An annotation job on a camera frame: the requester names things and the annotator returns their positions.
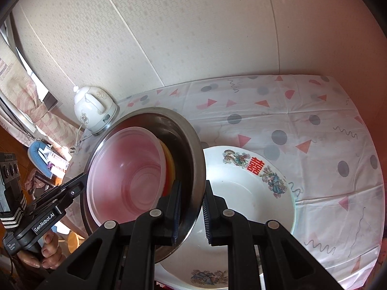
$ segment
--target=tablecloth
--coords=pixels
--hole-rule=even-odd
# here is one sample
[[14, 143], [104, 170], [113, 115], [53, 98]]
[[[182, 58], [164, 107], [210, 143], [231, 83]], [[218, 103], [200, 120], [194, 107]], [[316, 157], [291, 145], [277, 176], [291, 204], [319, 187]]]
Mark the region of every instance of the tablecloth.
[[[267, 158], [293, 192], [294, 236], [345, 289], [364, 283], [380, 250], [384, 183], [367, 127], [334, 78], [219, 78], [164, 87], [118, 103], [118, 118], [143, 107], [166, 107], [192, 124], [203, 148], [237, 146]], [[82, 142], [66, 179], [83, 171], [97, 141], [90, 137]], [[84, 230], [79, 199], [67, 211]]]

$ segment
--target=kettle handle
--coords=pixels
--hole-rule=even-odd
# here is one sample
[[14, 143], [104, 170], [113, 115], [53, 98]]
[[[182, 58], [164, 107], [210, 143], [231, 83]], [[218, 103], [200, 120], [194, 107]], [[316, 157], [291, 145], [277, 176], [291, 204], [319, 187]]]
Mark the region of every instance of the kettle handle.
[[92, 94], [85, 93], [86, 102], [91, 102], [94, 107], [98, 109], [100, 113], [104, 113], [106, 108], [100, 103]]

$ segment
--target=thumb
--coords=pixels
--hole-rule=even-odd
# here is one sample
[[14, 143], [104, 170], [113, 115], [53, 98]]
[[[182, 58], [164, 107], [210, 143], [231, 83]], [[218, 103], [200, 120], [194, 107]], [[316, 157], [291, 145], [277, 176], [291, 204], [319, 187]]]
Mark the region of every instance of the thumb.
[[28, 251], [19, 251], [17, 254], [18, 258], [26, 265], [39, 268], [40, 262], [37, 260], [35, 256], [33, 256]]

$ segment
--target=red chinese character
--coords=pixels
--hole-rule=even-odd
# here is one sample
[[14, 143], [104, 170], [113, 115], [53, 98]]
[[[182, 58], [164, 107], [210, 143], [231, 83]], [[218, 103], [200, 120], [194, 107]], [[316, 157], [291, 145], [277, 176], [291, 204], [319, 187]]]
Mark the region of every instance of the red chinese character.
[[265, 163], [262, 160], [259, 160], [255, 157], [253, 157], [253, 158], [251, 158], [250, 162], [248, 163], [247, 170], [258, 175], [258, 173], [262, 170], [264, 165], [265, 165]]

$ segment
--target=wooden floor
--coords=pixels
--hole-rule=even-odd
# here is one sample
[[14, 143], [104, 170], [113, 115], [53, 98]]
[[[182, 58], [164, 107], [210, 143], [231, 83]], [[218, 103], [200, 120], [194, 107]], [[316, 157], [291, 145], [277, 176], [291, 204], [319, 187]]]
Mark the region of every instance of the wooden floor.
[[[13, 138], [5, 129], [0, 126], [0, 152], [15, 153], [20, 171], [20, 184], [24, 184], [24, 180], [31, 170], [35, 167], [27, 155], [27, 147]], [[30, 196], [26, 195], [27, 201], [30, 202]], [[3, 244], [4, 227], [0, 224], [0, 238]]]

